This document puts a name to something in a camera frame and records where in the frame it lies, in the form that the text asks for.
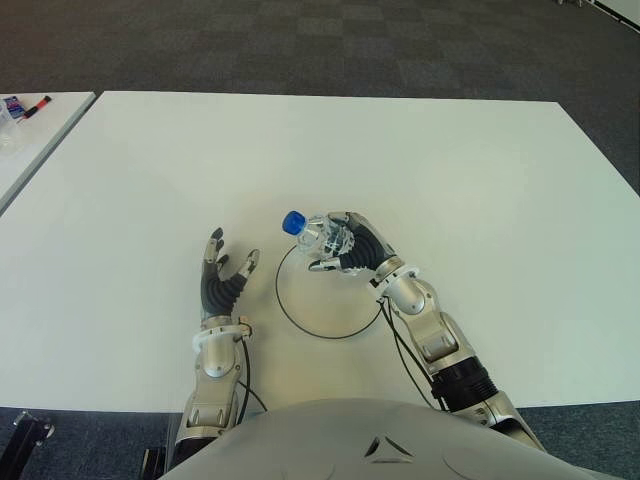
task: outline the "gray carpet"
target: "gray carpet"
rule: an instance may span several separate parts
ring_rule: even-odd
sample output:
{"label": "gray carpet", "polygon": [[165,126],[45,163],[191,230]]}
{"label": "gray carpet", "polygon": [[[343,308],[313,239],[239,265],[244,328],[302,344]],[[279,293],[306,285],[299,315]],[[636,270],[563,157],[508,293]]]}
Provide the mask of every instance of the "gray carpet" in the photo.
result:
{"label": "gray carpet", "polygon": [[[0,408],[0,451],[18,412]],[[574,465],[640,479],[640,402],[526,408],[521,413],[549,453]],[[48,414],[56,432],[34,450],[24,480],[135,479],[144,449],[165,445],[170,420],[168,414]]]}
{"label": "gray carpet", "polygon": [[552,0],[5,0],[0,91],[557,101],[640,191],[640,35]]}

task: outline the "clear plastic bottle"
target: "clear plastic bottle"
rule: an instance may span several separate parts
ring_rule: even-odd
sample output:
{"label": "clear plastic bottle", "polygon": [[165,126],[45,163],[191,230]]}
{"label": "clear plastic bottle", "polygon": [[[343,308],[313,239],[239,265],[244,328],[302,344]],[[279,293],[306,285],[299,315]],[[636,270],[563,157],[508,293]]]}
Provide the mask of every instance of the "clear plastic bottle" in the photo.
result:
{"label": "clear plastic bottle", "polygon": [[292,210],[284,217],[282,229],[296,237],[300,251],[319,260],[347,253],[354,243],[351,230],[325,215],[306,219]]}

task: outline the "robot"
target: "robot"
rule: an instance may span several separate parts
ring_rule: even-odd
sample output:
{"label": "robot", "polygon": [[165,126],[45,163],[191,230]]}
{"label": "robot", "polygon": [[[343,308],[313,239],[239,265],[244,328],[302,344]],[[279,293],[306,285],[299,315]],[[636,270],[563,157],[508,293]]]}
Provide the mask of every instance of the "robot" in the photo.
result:
{"label": "robot", "polygon": [[[309,270],[359,268],[381,304],[395,338],[422,366],[442,410],[375,399],[320,400],[244,420],[236,386],[250,371],[245,338],[251,327],[234,319],[234,304],[259,261],[253,250],[228,279],[218,258],[222,229],[208,240],[202,265],[201,331],[196,386],[175,441],[179,479],[563,479],[615,478],[565,463],[544,447],[507,395],[496,388],[460,327],[440,310],[435,290],[417,277],[362,215],[330,213],[354,235],[346,254],[314,261]],[[393,327],[407,327],[419,359]]]}

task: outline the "black cable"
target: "black cable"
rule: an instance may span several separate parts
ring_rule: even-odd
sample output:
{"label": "black cable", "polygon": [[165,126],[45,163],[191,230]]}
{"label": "black cable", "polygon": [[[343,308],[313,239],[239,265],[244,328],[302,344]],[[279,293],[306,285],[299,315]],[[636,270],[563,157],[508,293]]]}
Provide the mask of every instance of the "black cable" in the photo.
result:
{"label": "black cable", "polygon": [[244,414],[247,411],[247,403],[249,402],[249,390],[251,389],[251,363],[249,362],[249,350],[247,349],[247,344],[245,343],[244,338],[241,338],[240,341],[242,342],[242,348],[244,349],[244,363],[247,366],[247,385],[244,390],[244,400],[242,400],[242,408],[240,409],[240,414],[238,415],[236,425],[240,425],[242,423]]}
{"label": "black cable", "polygon": [[402,351],[400,350],[400,344],[398,343],[398,337],[396,335],[394,335],[393,336],[393,340],[396,343],[396,350],[398,350],[398,355],[400,356],[400,361],[402,362],[402,366],[404,367],[405,371],[407,372],[407,375],[409,375],[409,378],[411,379],[411,382],[416,387],[416,390],[418,390],[418,393],[420,394],[422,399],[427,403],[427,405],[429,405],[431,408],[433,408],[433,405],[427,399],[427,397],[424,396],[424,393],[422,393],[422,389],[418,386],[418,383],[416,382],[416,379],[413,378],[413,375],[411,375],[411,372],[409,371],[409,367],[407,366],[407,362],[405,362],[404,357],[402,356]]}
{"label": "black cable", "polygon": [[249,393],[250,393],[251,395],[253,395],[253,398],[255,398],[255,399],[258,401],[258,403],[260,404],[260,406],[262,407],[262,409],[263,409],[265,412],[268,412],[268,411],[269,411],[269,409],[268,409],[268,408],[267,408],[267,406],[264,404],[264,402],[262,401],[262,399],[258,396],[258,394],[257,394],[257,393],[252,389],[252,388],[247,387],[244,383],[242,383],[242,382],[240,382],[240,381],[238,381],[238,383],[239,383],[240,385],[242,385],[245,389],[249,390]]}
{"label": "black cable", "polygon": [[[409,347],[407,346],[405,341],[402,339],[402,337],[398,334],[398,331],[395,329],[395,325],[393,324],[393,312],[391,310],[391,300],[389,299],[389,297],[387,297],[387,305],[389,307],[389,319],[391,320],[390,327],[394,332],[394,336],[396,337],[396,339],[398,339],[398,338],[400,339],[400,341],[402,342],[402,345],[404,346],[404,349],[407,352],[409,352],[409,354],[413,358],[413,361],[416,362],[416,365],[418,365],[418,367],[420,368],[420,371],[422,372],[424,377],[427,379],[427,382],[429,383],[429,386],[433,389],[433,380],[431,380],[431,377],[427,374],[427,372],[424,370],[424,368],[422,368],[422,363],[418,362],[418,360],[413,355],[413,352],[411,352],[411,350],[409,350]],[[444,406],[444,402],[442,401],[442,397],[436,397],[436,400],[438,401],[438,405],[440,406],[440,410],[446,411],[447,409]]]}
{"label": "black cable", "polygon": [[[391,300],[389,299],[389,297],[385,297],[386,301],[387,301],[387,305],[389,308],[389,312],[387,313],[387,311],[384,310],[384,300],[380,300],[378,301],[378,303],[380,304],[380,307],[382,308],[382,313],[384,314],[385,319],[387,320],[387,324],[389,325],[389,327],[391,328],[391,330],[393,331],[393,337],[394,340],[396,342],[396,347],[398,347],[398,340],[400,341],[400,343],[402,343],[402,346],[404,347],[404,349],[406,350],[406,352],[411,356],[412,360],[414,361],[414,363],[418,366],[418,368],[420,369],[420,371],[422,372],[422,374],[424,375],[425,379],[427,380],[427,382],[429,383],[430,387],[433,387],[433,381],[431,380],[431,377],[429,377],[429,375],[427,374],[426,370],[424,369],[424,367],[422,366],[422,363],[420,363],[418,361],[418,359],[416,358],[416,356],[413,354],[413,352],[411,351],[411,349],[409,348],[409,346],[406,344],[406,342],[404,341],[404,339],[400,336],[400,334],[398,333],[398,331],[396,330],[395,325],[393,324],[393,312],[391,310]],[[413,384],[416,386],[416,388],[418,388],[418,390],[420,391],[420,394],[422,396],[422,398],[425,398],[424,395],[422,395],[422,390],[418,387],[418,385],[416,384],[413,376],[411,375],[411,373],[409,373],[409,369],[407,368],[407,365],[404,361],[404,357],[402,356],[402,353],[400,352],[400,349],[398,348],[398,354],[400,355],[400,360],[402,360],[402,364],[405,367],[405,370],[407,371],[407,374],[409,374],[409,377],[411,378],[411,381],[413,382]],[[436,400],[438,401],[438,405],[440,406],[440,410],[446,410],[445,405],[442,401],[442,398],[437,397]],[[431,408],[433,408],[433,405],[431,405],[431,403],[429,401],[427,401],[427,399],[425,398],[425,401],[429,404],[429,406]]]}
{"label": "black cable", "polygon": [[[389,303],[389,312],[391,312],[391,303]],[[409,346],[406,344],[406,342],[404,341],[404,339],[400,336],[400,334],[398,333],[398,331],[396,330],[395,325],[393,324],[393,321],[391,320],[391,314],[387,314],[387,312],[384,310],[382,310],[382,313],[384,314],[384,318],[387,320],[387,324],[389,325],[389,327],[391,327],[391,330],[393,331],[393,334],[398,337],[398,340],[400,340],[400,343],[402,344],[402,347],[406,350],[406,352],[411,356],[411,359],[414,361],[414,363],[418,366],[418,368],[420,369],[420,372],[422,372],[422,375],[424,375],[424,378],[427,379],[427,382],[429,383],[429,386],[432,387],[433,386],[433,381],[431,380],[431,377],[429,376],[429,374],[427,373],[427,371],[424,369],[424,367],[422,366],[422,363],[420,363],[420,361],[416,358],[416,356],[413,354],[413,352],[411,351],[411,349],[409,348]]]}
{"label": "black cable", "polygon": [[330,335],[320,335],[318,333],[313,333],[312,331],[307,330],[302,325],[297,323],[293,319],[293,317],[291,315],[289,315],[289,312],[287,312],[287,309],[284,308],[282,300],[280,299],[280,289],[278,288],[278,279],[280,278],[280,270],[282,269],[282,265],[284,264],[284,261],[287,259],[289,254],[291,252],[293,252],[293,250],[295,248],[296,248],[296,246],[294,245],[293,247],[291,247],[289,249],[289,251],[287,253],[284,254],[284,257],[282,257],[282,260],[280,260],[280,265],[278,265],[278,270],[276,271],[276,300],[278,300],[278,305],[280,305],[280,309],[282,310],[282,313],[284,313],[284,316],[287,317],[291,323],[293,323],[296,327],[298,327],[304,333],[306,333],[307,335],[311,335],[312,337],[324,338],[325,340],[342,340],[342,339],[345,339],[345,338],[355,337],[359,333],[364,332],[367,328],[369,328],[373,324],[373,322],[375,322],[378,319],[378,317],[380,316],[380,310],[378,311],[378,313],[376,313],[376,316],[373,317],[373,319],[369,323],[367,323],[364,327],[362,327],[360,330],[357,330],[355,332],[349,333],[347,335],[340,335],[340,336],[335,336],[335,337],[330,336]]}

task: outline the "red marker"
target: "red marker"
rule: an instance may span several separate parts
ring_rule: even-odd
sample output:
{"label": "red marker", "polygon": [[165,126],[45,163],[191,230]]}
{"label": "red marker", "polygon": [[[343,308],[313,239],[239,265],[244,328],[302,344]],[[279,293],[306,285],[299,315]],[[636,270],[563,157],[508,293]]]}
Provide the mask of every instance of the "red marker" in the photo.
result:
{"label": "red marker", "polygon": [[33,117],[38,112],[38,110],[42,110],[44,106],[50,101],[51,101],[51,97],[49,95],[45,96],[42,100],[38,102],[38,104],[35,107],[31,107],[29,110],[24,112],[24,115],[22,115],[22,118]]}

